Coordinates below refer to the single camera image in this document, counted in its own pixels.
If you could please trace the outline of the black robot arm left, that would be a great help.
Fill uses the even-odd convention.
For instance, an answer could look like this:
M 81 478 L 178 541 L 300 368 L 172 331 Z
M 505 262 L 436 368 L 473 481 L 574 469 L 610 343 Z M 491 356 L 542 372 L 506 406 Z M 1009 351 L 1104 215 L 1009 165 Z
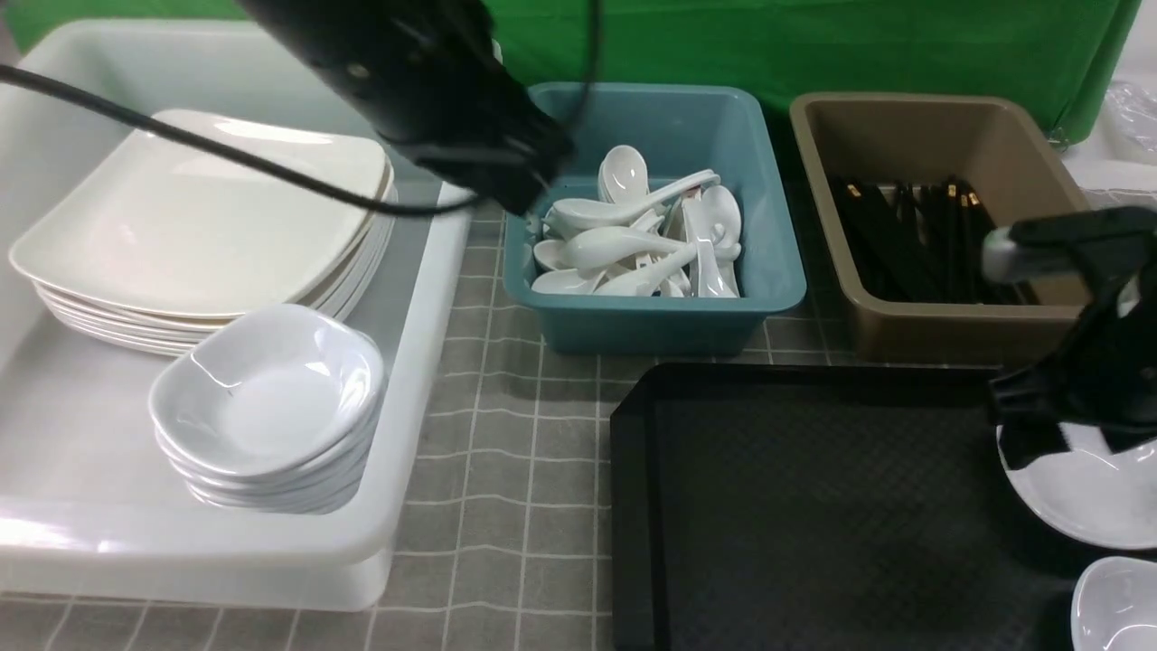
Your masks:
M 522 213 L 574 151 L 494 52 L 481 1 L 242 1 L 393 151 Z

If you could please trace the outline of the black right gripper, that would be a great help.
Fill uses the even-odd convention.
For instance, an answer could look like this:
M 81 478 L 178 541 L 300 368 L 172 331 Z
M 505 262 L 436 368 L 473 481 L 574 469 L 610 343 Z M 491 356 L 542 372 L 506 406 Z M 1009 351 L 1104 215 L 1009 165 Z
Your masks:
M 1112 453 L 1154 442 L 1154 272 L 1112 281 L 1057 350 L 989 383 L 1009 469 L 1073 449 L 1062 426 L 1090 426 Z

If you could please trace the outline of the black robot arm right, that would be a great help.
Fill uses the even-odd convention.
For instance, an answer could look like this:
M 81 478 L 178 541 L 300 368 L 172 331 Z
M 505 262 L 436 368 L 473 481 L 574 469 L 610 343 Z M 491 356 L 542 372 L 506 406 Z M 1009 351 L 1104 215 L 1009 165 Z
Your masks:
M 1154 442 L 1154 209 L 1123 205 L 1020 220 L 983 239 L 981 269 L 996 284 L 1074 272 L 1091 294 L 1053 352 L 989 384 L 1009 469 L 1069 452 L 1063 424 L 1099 429 L 1113 453 Z

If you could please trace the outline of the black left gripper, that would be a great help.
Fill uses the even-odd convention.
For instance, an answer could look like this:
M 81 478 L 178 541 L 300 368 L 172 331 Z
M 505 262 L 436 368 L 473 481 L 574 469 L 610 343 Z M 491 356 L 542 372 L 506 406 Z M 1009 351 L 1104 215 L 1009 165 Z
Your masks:
M 494 52 L 489 36 L 373 37 L 361 114 L 412 164 L 509 212 L 528 210 L 574 151 Z

